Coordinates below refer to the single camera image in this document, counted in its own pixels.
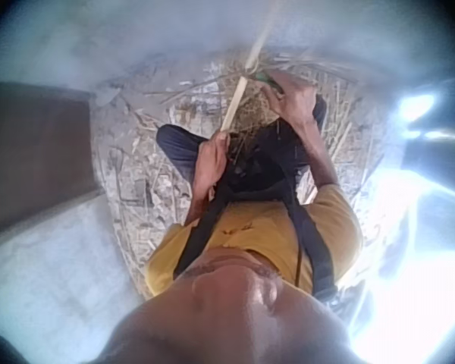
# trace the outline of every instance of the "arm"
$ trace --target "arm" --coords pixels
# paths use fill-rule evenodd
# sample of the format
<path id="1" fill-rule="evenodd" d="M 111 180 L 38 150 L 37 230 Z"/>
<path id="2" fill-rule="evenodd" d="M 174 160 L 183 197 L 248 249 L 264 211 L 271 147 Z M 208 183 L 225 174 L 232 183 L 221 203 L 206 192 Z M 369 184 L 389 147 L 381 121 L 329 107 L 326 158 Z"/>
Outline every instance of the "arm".
<path id="1" fill-rule="evenodd" d="M 325 148 L 324 141 L 316 122 L 308 122 L 299 130 L 295 130 L 302 140 L 306 154 L 310 160 L 310 171 L 317 188 L 326 184 L 339 184 L 331 157 Z"/>
<path id="2" fill-rule="evenodd" d="M 221 179 L 226 169 L 229 134 L 217 132 L 199 146 L 196 171 L 192 182 L 192 200 L 184 226 L 200 218 L 209 204 L 209 190 Z"/>
<path id="3" fill-rule="evenodd" d="M 310 160 L 315 185 L 320 188 L 326 184 L 338 184 L 334 165 L 312 114 L 315 107 L 315 87 L 284 72 L 269 71 L 268 74 L 280 85 L 284 94 L 278 97 L 266 84 L 263 84 L 262 90 L 271 109 L 290 124 L 302 140 Z"/>

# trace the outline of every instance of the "yellow t-shirt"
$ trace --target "yellow t-shirt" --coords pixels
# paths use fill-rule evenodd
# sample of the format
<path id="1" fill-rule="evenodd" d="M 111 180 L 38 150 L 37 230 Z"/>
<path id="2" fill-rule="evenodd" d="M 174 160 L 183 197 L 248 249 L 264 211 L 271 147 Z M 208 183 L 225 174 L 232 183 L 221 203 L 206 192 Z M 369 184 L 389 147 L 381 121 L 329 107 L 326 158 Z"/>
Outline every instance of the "yellow t-shirt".
<path id="1" fill-rule="evenodd" d="M 337 281 L 355 262 L 362 242 L 357 217 L 337 185 L 323 186 L 313 203 L 304 206 L 330 251 Z M 146 284 L 154 295 L 173 281 L 173 272 L 190 235 L 197 225 L 173 224 L 146 266 Z M 255 251 L 267 258 L 281 277 L 295 282 L 298 242 L 295 228 L 282 202 L 231 203 L 216 224 L 205 249 L 215 247 Z M 312 267 L 303 257 L 300 288 L 312 292 Z"/>

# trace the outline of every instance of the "person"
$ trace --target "person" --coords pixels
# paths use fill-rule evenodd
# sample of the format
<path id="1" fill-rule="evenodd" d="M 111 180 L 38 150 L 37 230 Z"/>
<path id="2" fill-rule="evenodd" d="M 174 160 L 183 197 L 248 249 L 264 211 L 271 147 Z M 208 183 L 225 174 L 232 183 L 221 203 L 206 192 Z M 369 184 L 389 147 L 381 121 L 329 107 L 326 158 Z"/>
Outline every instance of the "person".
<path id="1" fill-rule="evenodd" d="M 262 90 L 281 118 L 259 130 L 243 163 L 228 160 L 228 133 L 206 140 L 173 125 L 158 130 L 191 183 L 190 209 L 148 262 L 154 297 L 116 327 L 94 363 L 360 362 L 323 304 L 362 240 L 319 131 L 325 102 L 304 80 L 268 74 L 283 94 Z M 300 206 L 293 187 L 308 167 L 318 193 Z"/>

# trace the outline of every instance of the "black strap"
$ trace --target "black strap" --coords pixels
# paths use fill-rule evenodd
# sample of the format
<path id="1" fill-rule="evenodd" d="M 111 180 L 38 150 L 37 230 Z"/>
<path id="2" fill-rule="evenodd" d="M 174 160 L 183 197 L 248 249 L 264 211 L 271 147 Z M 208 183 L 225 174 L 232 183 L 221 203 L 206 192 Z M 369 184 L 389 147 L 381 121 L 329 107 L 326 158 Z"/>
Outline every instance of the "black strap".
<path id="1" fill-rule="evenodd" d="M 276 163 L 267 162 L 263 158 L 261 160 L 263 164 L 269 164 L 264 169 L 270 171 L 271 176 L 273 174 L 283 175 L 281 168 Z M 294 189 L 294 180 L 281 178 L 274 186 L 269 187 L 267 190 L 253 191 L 251 193 L 247 193 L 246 191 L 236 193 L 231 188 L 231 181 L 233 179 L 235 178 L 231 172 L 227 171 L 224 173 L 223 178 L 219 182 L 216 197 L 209 203 L 207 211 L 199 220 L 198 225 L 190 232 L 186 246 L 175 267 L 174 279 L 200 256 L 212 235 L 214 226 L 217 224 L 222 212 L 230 201 L 250 198 L 257 200 L 259 196 L 265 198 L 267 196 L 266 191 L 269 190 L 271 199 L 280 199 L 285 204 L 297 233 L 298 244 L 302 247 L 303 252 L 308 256 L 312 265 L 313 296 L 321 301 L 331 299 L 337 292 L 334 285 L 334 269 L 331 255 L 315 223 L 298 202 Z"/>

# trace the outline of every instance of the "dark pants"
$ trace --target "dark pants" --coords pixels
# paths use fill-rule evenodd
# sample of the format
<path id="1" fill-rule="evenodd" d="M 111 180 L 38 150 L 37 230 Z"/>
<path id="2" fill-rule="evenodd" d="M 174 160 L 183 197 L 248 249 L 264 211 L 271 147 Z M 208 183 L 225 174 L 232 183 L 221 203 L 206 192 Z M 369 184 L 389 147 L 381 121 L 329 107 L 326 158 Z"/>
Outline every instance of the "dark pants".
<path id="1" fill-rule="evenodd" d="M 319 129 L 324 122 L 326 111 L 325 100 L 317 96 L 313 114 Z M 156 139 L 182 177 L 192 183 L 199 145 L 207 139 L 176 125 L 160 127 Z M 309 160 L 302 141 L 293 128 L 281 118 L 258 130 L 251 149 L 259 149 L 269 155 L 287 176 L 300 175 L 308 168 Z"/>

